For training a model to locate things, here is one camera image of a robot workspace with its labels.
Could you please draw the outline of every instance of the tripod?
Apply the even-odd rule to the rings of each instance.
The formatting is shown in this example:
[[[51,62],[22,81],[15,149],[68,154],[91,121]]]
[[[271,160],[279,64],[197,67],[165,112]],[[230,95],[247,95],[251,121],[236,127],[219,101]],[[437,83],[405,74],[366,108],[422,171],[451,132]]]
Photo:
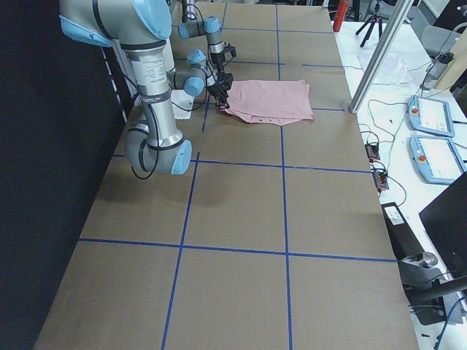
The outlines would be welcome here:
[[[379,0],[377,1],[376,5],[374,5],[374,15],[368,18],[368,20],[365,21],[365,23],[360,27],[360,29],[357,30],[355,35],[360,34],[360,32],[369,24],[370,28],[368,28],[368,31],[365,34],[365,37],[363,38],[362,43],[360,44],[360,47],[365,46],[365,43],[368,39],[370,39],[371,31],[373,31],[373,27],[376,22],[378,22],[378,32],[379,32],[379,38],[381,39],[382,35],[382,18],[379,15],[379,9],[381,8],[381,5],[379,4]]]

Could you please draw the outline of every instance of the black curtain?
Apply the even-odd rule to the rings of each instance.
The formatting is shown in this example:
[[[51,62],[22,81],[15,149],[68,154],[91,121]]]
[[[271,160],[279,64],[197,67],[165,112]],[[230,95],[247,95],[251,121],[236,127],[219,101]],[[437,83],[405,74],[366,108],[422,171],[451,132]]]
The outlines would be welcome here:
[[[0,349],[31,349],[123,116],[101,49],[62,34],[58,1],[0,2]]]

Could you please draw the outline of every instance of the white label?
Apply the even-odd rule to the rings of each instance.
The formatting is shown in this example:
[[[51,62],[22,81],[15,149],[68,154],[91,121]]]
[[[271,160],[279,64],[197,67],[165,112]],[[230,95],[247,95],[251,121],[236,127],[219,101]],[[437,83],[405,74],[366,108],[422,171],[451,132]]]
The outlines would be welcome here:
[[[167,79],[162,58],[147,62],[132,61],[132,64],[136,81],[140,85],[150,85]]]
[[[400,225],[404,223],[404,219],[397,211],[397,208],[394,206],[387,206],[385,208],[386,214],[389,217],[389,220],[393,223],[393,225]]]

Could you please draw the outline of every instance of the pink cloth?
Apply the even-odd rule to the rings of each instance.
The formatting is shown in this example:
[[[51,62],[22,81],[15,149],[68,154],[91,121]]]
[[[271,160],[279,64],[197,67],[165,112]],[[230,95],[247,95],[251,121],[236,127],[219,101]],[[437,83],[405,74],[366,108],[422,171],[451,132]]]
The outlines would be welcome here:
[[[233,82],[228,91],[230,108],[223,110],[247,123],[287,125],[303,119],[314,119],[308,94],[309,85],[304,80]]]

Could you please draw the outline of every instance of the white table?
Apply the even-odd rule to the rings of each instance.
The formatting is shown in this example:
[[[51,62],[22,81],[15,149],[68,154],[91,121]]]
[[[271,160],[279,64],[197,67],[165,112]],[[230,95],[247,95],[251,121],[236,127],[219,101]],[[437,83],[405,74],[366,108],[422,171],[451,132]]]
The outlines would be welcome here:
[[[357,86],[363,76],[362,69],[351,68],[361,67],[358,56],[361,53],[372,53],[378,42],[377,28],[373,30],[371,38],[366,42],[364,48],[360,48],[360,43],[363,40],[366,29],[360,33],[359,36],[355,32],[360,28],[362,23],[344,22],[339,33],[336,33],[336,41],[339,47],[342,63],[345,67],[347,83],[349,85],[350,93],[353,96]],[[397,55],[403,58],[405,64],[410,69],[418,68],[425,63],[430,62],[430,58],[426,54],[418,38],[415,36],[412,28],[409,25],[402,25],[396,40],[390,48],[389,55]],[[358,111],[358,121],[362,124],[367,124],[371,131],[379,136],[380,141],[392,141],[393,137],[384,131],[374,126],[373,120],[368,110],[368,100],[376,99],[387,103],[404,102],[406,103],[410,96],[417,93],[420,83],[425,77],[425,69],[428,65],[420,69],[411,71],[414,79],[400,85],[373,85],[370,89],[366,99]],[[424,96],[432,96],[436,93],[437,99],[449,102],[449,107],[452,112],[453,120],[466,121],[466,117],[460,110],[452,94],[446,91],[431,90],[424,92]],[[405,115],[406,105],[398,104],[395,106],[387,106],[378,102],[371,102],[371,111],[374,116],[376,124],[391,133],[395,133],[402,118]],[[360,126],[362,131],[368,130],[364,125]],[[420,244],[427,252],[436,252],[431,240],[427,236],[424,227],[418,216],[437,195],[439,195],[447,186],[437,184],[424,183],[422,178],[414,167],[412,157],[409,153],[408,140],[411,135],[423,134],[415,132],[409,125],[408,118],[402,122],[401,129],[396,135],[395,143],[393,146],[392,155],[390,157],[389,175],[399,181],[407,191],[407,199],[404,205],[400,207],[407,222],[414,231]],[[456,143],[467,146],[467,125],[455,124],[455,138]],[[366,140],[368,133],[362,134],[363,140]],[[458,147],[460,155],[464,160],[467,160],[467,149]],[[379,153],[381,161],[386,166],[388,164],[390,144],[380,144]],[[396,202],[401,203],[404,199],[403,190],[394,182],[389,180],[390,190],[384,191],[381,194],[380,202]],[[446,271],[444,263],[440,259],[438,266],[441,272]],[[421,350],[432,349],[436,342],[436,336],[441,332],[442,323],[432,324],[430,326],[423,326],[418,322],[415,315],[412,315],[415,332]],[[422,337],[422,334],[429,335],[430,337]],[[442,350],[460,350],[467,349],[467,324],[450,325],[444,334],[441,344]]]

